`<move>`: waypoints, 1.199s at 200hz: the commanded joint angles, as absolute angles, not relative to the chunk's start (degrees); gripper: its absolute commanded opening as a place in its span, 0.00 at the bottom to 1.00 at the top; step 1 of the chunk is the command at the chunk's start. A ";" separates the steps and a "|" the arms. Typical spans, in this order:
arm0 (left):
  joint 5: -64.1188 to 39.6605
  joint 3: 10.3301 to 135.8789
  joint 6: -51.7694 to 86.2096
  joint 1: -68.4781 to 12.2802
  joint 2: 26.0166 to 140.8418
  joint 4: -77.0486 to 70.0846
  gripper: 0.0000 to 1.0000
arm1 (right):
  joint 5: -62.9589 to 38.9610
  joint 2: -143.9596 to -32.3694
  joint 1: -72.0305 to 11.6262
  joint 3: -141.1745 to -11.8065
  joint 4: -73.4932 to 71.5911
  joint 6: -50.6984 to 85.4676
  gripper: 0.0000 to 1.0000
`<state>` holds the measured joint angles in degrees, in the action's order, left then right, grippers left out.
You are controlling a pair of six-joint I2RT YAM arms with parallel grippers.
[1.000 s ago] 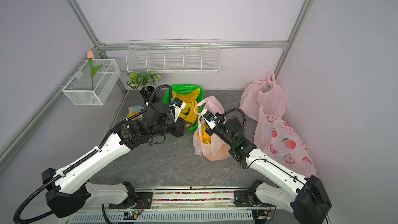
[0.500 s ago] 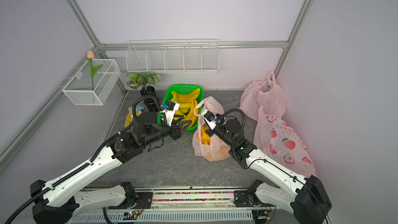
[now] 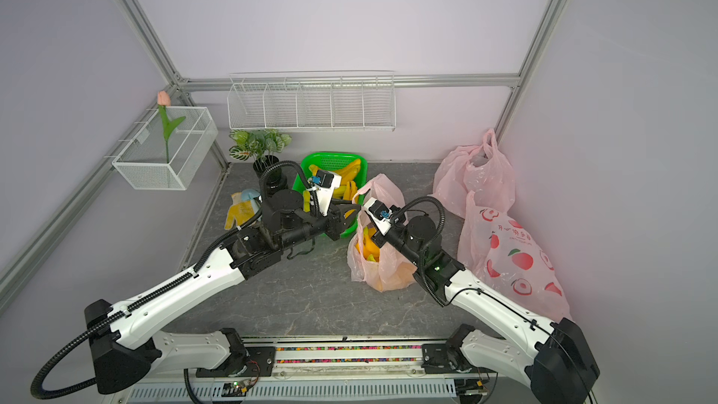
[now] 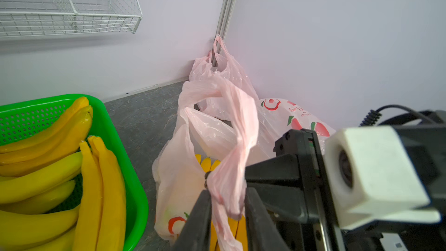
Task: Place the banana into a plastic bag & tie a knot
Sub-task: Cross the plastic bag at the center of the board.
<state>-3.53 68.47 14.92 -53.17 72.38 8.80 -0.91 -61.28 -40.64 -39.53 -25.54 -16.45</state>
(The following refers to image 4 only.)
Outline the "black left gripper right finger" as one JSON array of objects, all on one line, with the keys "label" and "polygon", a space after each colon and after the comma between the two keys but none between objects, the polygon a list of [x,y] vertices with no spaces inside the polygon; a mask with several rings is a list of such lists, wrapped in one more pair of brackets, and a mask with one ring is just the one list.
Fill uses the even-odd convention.
[{"label": "black left gripper right finger", "polygon": [[254,188],[246,189],[246,229],[249,251],[289,251]]}]

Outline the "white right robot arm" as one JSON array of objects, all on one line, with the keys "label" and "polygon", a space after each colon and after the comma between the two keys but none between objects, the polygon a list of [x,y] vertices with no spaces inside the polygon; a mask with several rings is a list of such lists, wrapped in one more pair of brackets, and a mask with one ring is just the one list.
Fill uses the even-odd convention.
[{"label": "white right robot arm", "polygon": [[329,136],[314,123],[275,142],[276,156],[246,168],[250,251],[382,251],[446,248],[446,114],[371,110]]}]

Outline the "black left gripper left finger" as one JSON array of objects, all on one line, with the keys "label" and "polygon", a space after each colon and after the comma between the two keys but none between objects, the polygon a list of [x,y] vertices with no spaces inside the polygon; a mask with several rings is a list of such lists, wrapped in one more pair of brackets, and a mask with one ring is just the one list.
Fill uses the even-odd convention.
[{"label": "black left gripper left finger", "polygon": [[211,235],[211,195],[203,190],[171,251],[208,251]]}]

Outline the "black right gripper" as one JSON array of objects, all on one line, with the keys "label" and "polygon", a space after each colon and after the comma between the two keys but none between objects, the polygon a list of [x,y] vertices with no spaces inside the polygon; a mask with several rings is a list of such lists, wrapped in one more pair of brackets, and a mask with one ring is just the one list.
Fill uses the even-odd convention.
[{"label": "black right gripper", "polygon": [[277,215],[293,250],[343,251],[341,229],[317,135],[289,130],[275,143],[276,158],[246,167],[247,186]]}]

